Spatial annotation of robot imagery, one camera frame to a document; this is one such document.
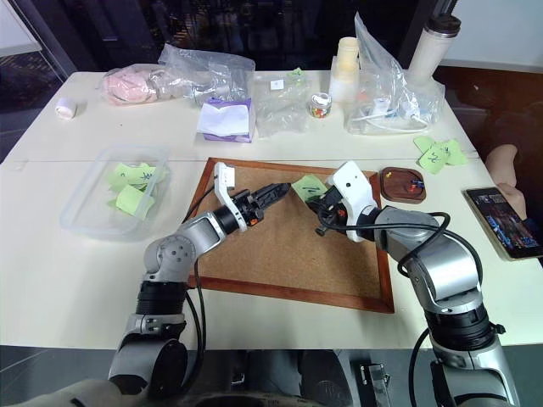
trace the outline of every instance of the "white table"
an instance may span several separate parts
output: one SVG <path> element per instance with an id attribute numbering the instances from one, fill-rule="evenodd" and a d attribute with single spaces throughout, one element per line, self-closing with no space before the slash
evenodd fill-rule
<path id="1" fill-rule="evenodd" d="M 315 92 L 327 89 L 327 71 L 310 71 Z M 8 156 L 10 160 L 93 160 L 114 144 L 160 144 L 172 160 L 208 157 L 259 160 L 417 159 L 420 152 L 406 135 L 362 137 L 344 129 L 339 106 L 325 120 L 308 118 L 305 134 L 282 132 L 251 144 L 209 142 L 196 135 L 199 109 L 187 100 L 139 106 L 111 106 L 100 97 L 103 74 L 73 74 L 43 109 Z M 59 120 L 54 106 L 61 97 L 80 101 L 80 113 Z M 464 153 L 478 157 L 475 148 L 446 104 L 443 117 L 427 133 L 436 140 L 456 138 Z"/>
<path id="2" fill-rule="evenodd" d="M 94 74 L 76 77 L 81 81 L 98 78 Z M 65 87 L 59 93 L 64 94 Z M 170 103 L 176 104 L 174 101 L 156 106 L 172 109 Z M 47 110 L 50 108 L 48 105 L 14 153 L 0 166 L 0 343 L 54 348 L 115 348 L 126 318 L 136 306 L 138 286 L 144 272 L 143 251 L 154 239 L 175 230 L 204 168 L 204 161 L 198 158 L 207 153 L 201 149 L 204 148 L 202 142 L 201 146 L 192 146 L 190 151 L 195 155 L 190 159 L 170 161 L 170 187 L 158 216 L 142 237 L 126 242 L 105 242 L 75 235 L 60 227 L 60 211 L 90 165 L 87 161 L 93 159 L 98 150 L 115 144 L 121 133 L 110 132 L 109 138 L 115 139 L 112 142 L 103 136 L 86 139 L 72 134 L 79 141 L 88 141 L 85 146 L 76 148 L 68 131 L 62 132 L 59 140 L 54 138 L 52 129 L 76 125 L 90 135 L 93 124 L 87 122 L 89 128 L 85 128 L 78 124 L 78 120 L 83 120 L 87 113 L 91 115 L 94 109 L 105 109 L 102 114 L 109 111 L 97 101 L 89 104 L 88 111 L 80 117 L 60 125 L 53 113 Z M 120 114 L 129 114 L 132 118 L 144 112 L 139 108 L 117 109 Z M 175 127 L 172 123 L 163 126 Z M 50 145 L 46 143 L 46 133 L 50 137 Z M 465 145 L 463 131 L 448 134 L 448 137 L 456 136 Z M 153 142 L 143 134 L 139 137 L 141 141 Z M 344 159 L 350 158 L 345 155 L 341 160 L 320 159 L 325 156 L 325 151 L 311 140 L 314 137 L 324 140 L 323 130 L 299 137 L 318 158 L 304 161 L 305 154 L 310 152 L 302 152 L 292 159 L 296 164 L 338 167 Z M 339 132 L 338 137 L 344 137 L 343 133 Z M 395 142 L 401 142 L 407 148 L 412 143 L 412 136 L 403 137 L 405 139 L 395 138 Z M 401 149 L 394 147 L 395 142 L 391 139 L 387 139 L 390 148 L 385 148 L 387 143 L 384 139 L 367 140 L 368 137 L 362 137 L 357 142 L 361 145 L 365 142 L 382 143 L 383 148 L 378 151 L 402 153 Z M 181 142 L 170 140 L 168 143 L 174 154 L 188 154 L 181 148 Z M 273 145 L 279 148 L 282 143 L 279 140 Z M 215 156 L 247 158 L 240 153 L 244 151 L 244 145 L 219 142 L 210 145 Z M 257 158 L 270 156 L 269 145 L 264 142 L 255 142 L 249 147 Z M 342 151 L 335 150 L 334 153 L 348 153 L 347 150 Z M 280 158 L 290 162 L 289 157 L 293 153 L 285 150 L 284 154 L 286 158 Z M 414 151 L 412 154 L 415 157 L 420 155 Z M 414 157 L 383 159 L 377 154 L 359 159 L 357 164 L 363 170 L 381 170 L 390 165 L 417 168 Z M 450 213 L 450 229 L 467 238 L 483 261 L 484 303 L 491 320 L 507 328 L 507 334 L 501 337 L 502 342 L 542 343 L 540 315 L 543 307 L 536 301 L 543 284 L 539 262 L 534 259 L 518 262 L 500 259 L 461 194 L 461 190 L 469 187 L 491 185 L 481 160 L 471 158 L 468 165 L 445 167 L 437 176 L 424 175 L 427 199 L 418 206 L 394 205 L 404 209 Z M 396 263 L 392 259 L 389 266 L 396 310 L 393 315 L 204 290 L 208 347 L 411 348 L 426 326 L 423 310 L 418 305 L 411 283 L 395 272 Z M 182 338 L 190 348 L 194 348 L 193 325 L 189 316 L 188 319 L 188 329 Z"/>

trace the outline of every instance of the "small wooden tray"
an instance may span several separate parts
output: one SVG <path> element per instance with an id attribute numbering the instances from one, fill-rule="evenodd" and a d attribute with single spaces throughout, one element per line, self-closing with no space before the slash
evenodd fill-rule
<path id="1" fill-rule="evenodd" d="M 424 178 L 417 170 L 387 167 L 381 171 L 381 193 L 389 201 L 419 204 L 426 199 L 426 188 L 411 190 L 412 181 L 424 182 Z"/>
<path id="2" fill-rule="evenodd" d="M 335 169 L 271 164 L 233 159 L 209 159 L 193 203 L 213 183 L 215 163 L 236 167 L 236 191 L 251 192 L 276 182 L 294 182 L 306 174 L 325 181 Z M 380 202 L 378 174 L 365 172 L 373 198 Z M 198 212 L 221 204 L 211 194 Z M 264 220 L 228 236 L 199 261 L 202 287 L 214 290 L 293 299 L 355 309 L 394 313 L 387 254 L 375 243 L 354 243 L 345 235 L 315 232 L 316 215 L 288 192 L 266 210 Z"/>

